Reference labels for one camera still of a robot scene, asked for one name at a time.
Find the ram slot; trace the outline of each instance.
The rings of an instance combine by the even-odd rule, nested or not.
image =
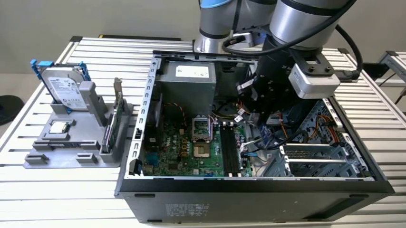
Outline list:
[[[222,167],[225,175],[237,176],[238,160],[236,152],[236,142],[233,136],[233,127],[220,127],[221,153],[222,153]]]

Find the power supply label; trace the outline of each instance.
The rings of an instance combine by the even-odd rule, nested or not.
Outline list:
[[[177,66],[176,77],[198,77],[208,78],[208,67],[206,66]]]
[[[170,217],[204,217],[208,212],[208,203],[166,203],[165,213]]]
[[[75,82],[67,77],[47,77],[51,89],[62,105],[75,109],[86,109]]]

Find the hard drive label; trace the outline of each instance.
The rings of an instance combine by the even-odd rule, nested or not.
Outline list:
[[[78,92],[75,82],[66,77],[49,77],[47,80],[62,105],[71,110],[85,109],[86,105]]]

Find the motherboard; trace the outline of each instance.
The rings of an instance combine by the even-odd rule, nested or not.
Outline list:
[[[224,166],[226,167],[224,158],[226,157],[222,156],[221,146],[221,143],[225,142],[221,139],[220,125],[209,123],[208,130],[202,130],[202,127],[206,126],[204,122],[198,120],[194,123],[196,128],[182,129],[178,128],[176,122],[164,121],[160,148],[154,148],[145,154],[144,175],[205,177],[224,177],[226,175],[224,170]],[[245,140],[244,131],[241,125],[234,125],[229,129],[233,133],[232,143],[234,146],[230,147],[232,151],[228,153],[237,158],[237,148]],[[198,131],[198,135],[210,135],[209,141],[206,138],[196,141],[196,138],[192,137],[196,133],[193,134],[192,131]],[[233,164],[237,165],[240,176],[249,177],[252,175],[249,165],[245,169],[240,169],[238,161],[233,161]]]

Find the metal rail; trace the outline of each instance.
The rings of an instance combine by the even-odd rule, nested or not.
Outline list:
[[[122,79],[124,98],[134,104],[136,120],[152,50],[190,51],[190,42],[82,38],[69,43],[59,62],[88,65],[96,92],[113,102],[113,79]],[[353,60],[336,49],[323,54],[336,69],[353,69]],[[331,228],[406,227],[406,123],[404,116],[363,73],[335,93],[348,119],[393,186],[396,194],[332,223],[304,223]],[[137,226],[122,199],[114,199],[118,168],[25,170],[21,166],[31,142],[50,115],[50,96],[38,86],[0,139],[1,227]],[[129,151],[130,139],[126,140]],[[190,227],[301,227],[303,223],[189,224]]]

